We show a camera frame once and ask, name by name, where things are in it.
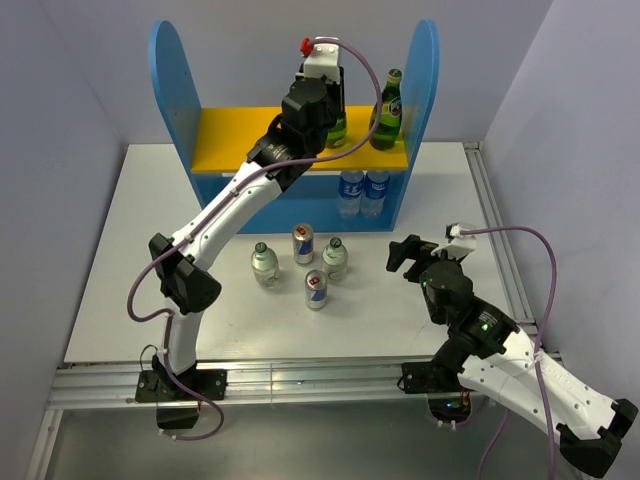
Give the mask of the green Perrier bottle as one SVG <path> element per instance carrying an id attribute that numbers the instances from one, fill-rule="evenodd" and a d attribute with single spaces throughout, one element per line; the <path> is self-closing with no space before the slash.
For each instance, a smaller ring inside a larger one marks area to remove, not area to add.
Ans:
<path id="1" fill-rule="evenodd" d="M 347 120 L 346 113 L 340 112 L 335 125 L 329 130 L 325 142 L 326 149 L 341 148 L 346 141 Z"/>
<path id="2" fill-rule="evenodd" d="M 380 121 L 369 143 L 376 150 L 389 150 L 395 146 L 402 124 L 402 101 L 400 84 L 402 72 L 391 69 L 382 91 L 382 108 Z"/>

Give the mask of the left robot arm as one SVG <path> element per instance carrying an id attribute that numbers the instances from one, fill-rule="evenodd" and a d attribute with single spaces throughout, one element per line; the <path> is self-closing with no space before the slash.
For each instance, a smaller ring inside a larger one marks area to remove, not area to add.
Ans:
<path id="1" fill-rule="evenodd" d="M 159 388 L 172 399 L 195 393 L 196 341 L 203 313 L 222 286 L 209 273 L 229 240 L 264 206 L 291 187 L 325 148 L 344 116 L 344 69 L 304 66 L 281 112 L 249 151 L 227 186 L 187 226 L 149 242 L 167 300 L 162 347 L 152 360 Z"/>

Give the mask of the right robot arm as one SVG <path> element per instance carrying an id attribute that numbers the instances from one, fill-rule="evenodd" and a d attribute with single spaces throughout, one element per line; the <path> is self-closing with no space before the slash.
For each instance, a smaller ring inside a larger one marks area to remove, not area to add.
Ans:
<path id="1" fill-rule="evenodd" d="M 604 477 L 637 407 L 577 379 L 536 349 L 507 314 L 478 297 L 462 269 L 474 247 L 474 238 L 462 235 L 443 246 L 417 235 L 390 243 L 387 271 L 412 261 L 404 278 L 419 285 L 431 322 L 447 328 L 447 339 L 431 360 L 402 365 L 401 389 L 407 394 L 477 391 L 546 433 L 573 467 Z"/>

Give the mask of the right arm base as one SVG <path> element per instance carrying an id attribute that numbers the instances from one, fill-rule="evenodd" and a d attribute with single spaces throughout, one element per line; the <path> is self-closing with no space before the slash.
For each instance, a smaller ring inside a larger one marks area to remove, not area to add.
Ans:
<path id="1" fill-rule="evenodd" d="M 469 424 L 489 406 L 486 398 L 475 405 L 472 390 L 463 387 L 454 372 L 432 361 L 402 363 L 396 386 L 406 395 L 425 395 L 429 412 L 439 426 Z"/>

